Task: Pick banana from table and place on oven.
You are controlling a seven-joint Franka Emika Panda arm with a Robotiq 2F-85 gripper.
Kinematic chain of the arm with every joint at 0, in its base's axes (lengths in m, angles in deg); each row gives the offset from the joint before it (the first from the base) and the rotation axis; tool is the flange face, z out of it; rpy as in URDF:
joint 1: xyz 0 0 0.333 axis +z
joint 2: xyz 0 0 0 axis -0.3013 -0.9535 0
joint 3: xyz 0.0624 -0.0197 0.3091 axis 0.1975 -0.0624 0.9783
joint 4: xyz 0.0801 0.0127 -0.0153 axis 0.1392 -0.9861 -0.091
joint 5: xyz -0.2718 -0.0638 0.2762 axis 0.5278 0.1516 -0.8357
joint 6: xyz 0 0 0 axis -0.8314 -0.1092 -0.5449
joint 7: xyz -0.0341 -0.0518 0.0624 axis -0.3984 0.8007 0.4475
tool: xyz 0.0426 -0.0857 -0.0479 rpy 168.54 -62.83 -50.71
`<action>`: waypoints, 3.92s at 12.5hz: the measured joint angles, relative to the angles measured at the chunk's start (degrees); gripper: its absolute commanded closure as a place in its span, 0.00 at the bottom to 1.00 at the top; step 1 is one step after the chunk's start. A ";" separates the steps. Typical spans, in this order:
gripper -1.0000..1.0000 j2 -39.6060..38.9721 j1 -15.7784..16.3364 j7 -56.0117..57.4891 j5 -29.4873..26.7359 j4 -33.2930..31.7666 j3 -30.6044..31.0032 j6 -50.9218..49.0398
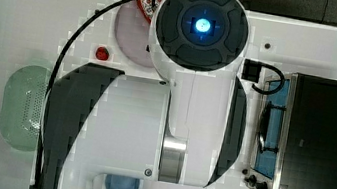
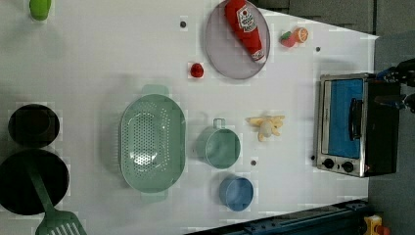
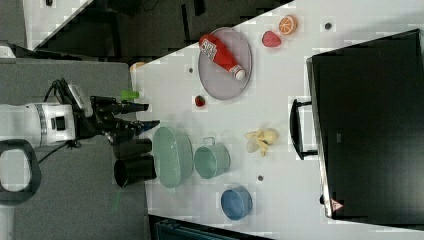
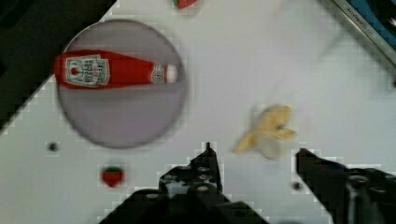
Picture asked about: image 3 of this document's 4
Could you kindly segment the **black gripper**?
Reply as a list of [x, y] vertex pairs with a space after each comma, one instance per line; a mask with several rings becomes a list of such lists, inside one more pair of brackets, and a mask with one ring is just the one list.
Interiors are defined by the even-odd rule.
[[86, 114], [82, 109], [75, 112], [76, 139], [89, 139], [103, 135], [111, 145], [117, 145], [122, 136], [138, 136], [160, 124], [152, 121], [123, 121], [116, 114], [147, 111], [148, 104], [119, 103], [113, 97], [90, 96]]

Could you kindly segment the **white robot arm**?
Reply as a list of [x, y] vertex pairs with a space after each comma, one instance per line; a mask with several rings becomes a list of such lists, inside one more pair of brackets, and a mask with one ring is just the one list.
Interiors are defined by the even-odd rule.
[[89, 105], [66, 99], [60, 103], [1, 106], [1, 205], [15, 207], [31, 199], [42, 180], [37, 148], [74, 145], [104, 135], [112, 145], [132, 139], [159, 122], [129, 121], [119, 116], [146, 111], [147, 104], [92, 96]]

